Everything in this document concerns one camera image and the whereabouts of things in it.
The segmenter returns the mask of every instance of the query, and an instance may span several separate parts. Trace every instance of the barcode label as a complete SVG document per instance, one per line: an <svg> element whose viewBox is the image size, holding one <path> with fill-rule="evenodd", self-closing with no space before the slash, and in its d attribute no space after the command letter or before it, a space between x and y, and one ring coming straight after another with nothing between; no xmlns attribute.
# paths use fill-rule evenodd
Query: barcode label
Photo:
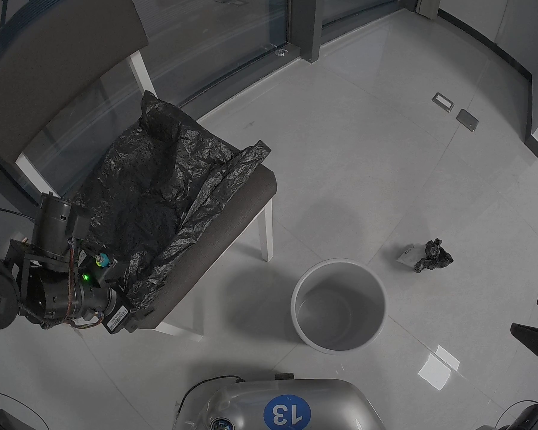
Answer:
<svg viewBox="0 0 538 430"><path fill-rule="evenodd" d="M120 322L124 319L124 317L127 315L128 310L124 306L122 306L108 322L108 329L110 331L114 331L115 327L118 326Z"/></svg>
<svg viewBox="0 0 538 430"><path fill-rule="evenodd" d="M80 254L78 255L78 265L82 265L82 261L86 258L86 252L84 250L80 250Z"/></svg>

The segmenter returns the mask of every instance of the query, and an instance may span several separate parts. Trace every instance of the chair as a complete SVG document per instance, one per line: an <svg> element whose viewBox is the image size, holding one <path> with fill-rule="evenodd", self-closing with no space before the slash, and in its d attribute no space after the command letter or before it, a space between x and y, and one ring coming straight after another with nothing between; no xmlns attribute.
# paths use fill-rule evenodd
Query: chair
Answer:
<svg viewBox="0 0 538 430"><path fill-rule="evenodd" d="M62 0L29 24L0 59L0 157L16 164L41 192L56 191L24 155L24 148L88 86L127 59L139 89L156 93L139 50L148 45L132 0ZM255 219L261 255L273 256L271 200L275 176L260 165L180 258L153 308L128 329L155 329L202 338L164 318Z"/></svg>

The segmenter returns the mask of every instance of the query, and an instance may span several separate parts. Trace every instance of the blue circle sticker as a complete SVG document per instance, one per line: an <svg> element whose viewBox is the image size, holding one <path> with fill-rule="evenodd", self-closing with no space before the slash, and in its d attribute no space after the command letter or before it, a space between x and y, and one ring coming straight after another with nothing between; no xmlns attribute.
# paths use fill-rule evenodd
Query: blue circle sticker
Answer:
<svg viewBox="0 0 538 430"><path fill-rule="evenodd" d="M302 430L311 420L311 408L297 395L280 395L267 403L263 419L271 430Z"/></svg>

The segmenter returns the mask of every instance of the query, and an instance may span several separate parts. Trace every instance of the gray trash can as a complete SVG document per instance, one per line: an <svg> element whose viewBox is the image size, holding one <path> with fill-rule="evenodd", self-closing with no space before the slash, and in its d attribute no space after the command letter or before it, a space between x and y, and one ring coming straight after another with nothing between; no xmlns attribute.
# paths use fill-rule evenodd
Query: gray trash can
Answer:
<svg viewBox="0 0 538 430"><path fill-rule="evenodd" d="M336 258L309 269L291 298L293 325L303 341L327 354L370 344L387 319L387 293L364 264Z"/></svg>

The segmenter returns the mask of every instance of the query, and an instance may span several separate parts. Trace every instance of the trash bag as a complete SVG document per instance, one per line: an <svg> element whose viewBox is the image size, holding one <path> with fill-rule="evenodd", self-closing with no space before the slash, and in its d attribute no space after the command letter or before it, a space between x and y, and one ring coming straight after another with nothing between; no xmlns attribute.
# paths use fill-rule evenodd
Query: trash bag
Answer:
<svg viewBox="0 0 538 430"><path fill-rule="evenodd" d="M452 256L440 247L442 240L436 238L434 241L426 242L426 258L421 258L414 266L415 272L423 269L440 269L446 268L454 260Z"/></svg>
<svg viewBox="0 0 538 430"><path fill-rule="evenodd" d="M149 91L141 106L72 200L91 213L83 246L129 261L119 284L135 310L176 278L176 261L271 151L234 150Z"/></svg>

